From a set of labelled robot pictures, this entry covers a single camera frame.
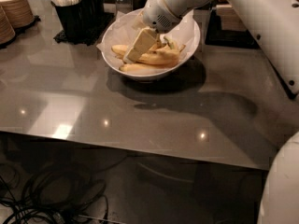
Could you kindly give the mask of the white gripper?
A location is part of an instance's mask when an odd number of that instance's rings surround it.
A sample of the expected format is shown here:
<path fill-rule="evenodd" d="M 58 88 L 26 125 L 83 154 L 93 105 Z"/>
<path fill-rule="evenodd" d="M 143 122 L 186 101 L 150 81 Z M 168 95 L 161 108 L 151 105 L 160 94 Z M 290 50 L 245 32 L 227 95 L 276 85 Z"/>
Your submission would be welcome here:
<path fill-rule="evenodd" d="M 123 60 L 135 63 L 156 43 L 156 30 L 159 33 L 170 32 L 188 12 L 212 1 L 214 0 L 148 0 L 142 11 L 142 21 L 149 27 L 142 28 L 137 33 Z"/>

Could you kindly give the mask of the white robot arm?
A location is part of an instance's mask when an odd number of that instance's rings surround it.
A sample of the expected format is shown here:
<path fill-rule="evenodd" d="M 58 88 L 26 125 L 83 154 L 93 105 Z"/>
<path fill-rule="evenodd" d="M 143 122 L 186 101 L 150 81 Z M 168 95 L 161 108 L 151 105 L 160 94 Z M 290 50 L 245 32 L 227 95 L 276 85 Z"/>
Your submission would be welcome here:
<path fill-rule="evenodd" d="M 192 9 L 213 0 L 148 0 L 136 35 L 124 55 L 134 63 L 153 45 L 158 33 L 176 27 Z M 227 0 L 293 94 L 299 92 L 297 0 Z M 260 203 L 257 224 L 299 224 L 299 135 L 294 134 L 274 158 Z"/>

